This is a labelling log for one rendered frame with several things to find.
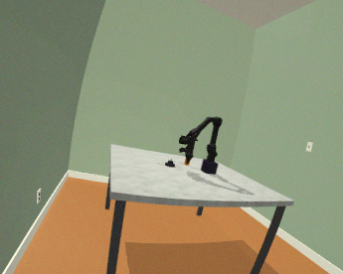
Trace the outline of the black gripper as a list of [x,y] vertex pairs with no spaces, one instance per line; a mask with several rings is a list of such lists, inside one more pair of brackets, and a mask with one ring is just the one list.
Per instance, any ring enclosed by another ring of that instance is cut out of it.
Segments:
[[185,157],[187,158],[186,164],[188,165],[191,159],[193,158],[193,151],[194,151],[194,146],[187,145],[187,153],[185,152]]

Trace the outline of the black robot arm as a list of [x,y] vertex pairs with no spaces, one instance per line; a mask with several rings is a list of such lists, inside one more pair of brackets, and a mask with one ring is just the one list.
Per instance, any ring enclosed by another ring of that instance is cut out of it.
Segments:
[[[204,120],[198,127],[192,129],[186,136],[181,136],[179,139],[180,144],[195,146],[195,141],[197,140],[197,137],[200,135],[201,131],[208,126],[210,122],[213,122],[213,131],[210,143],[207,147],[207,159],[205,161],[207,162],[215,162],[215,158],[218,156],[216,152],[216,140],[218,136],[219,127],[222,125],[223,119],[215,116],[215,117],[206,117],[206,120]],[[191,136],[191,137],[190,137]],[[180,153],[186,152],[187,153],[187,146],[186,148],[179,149]]]

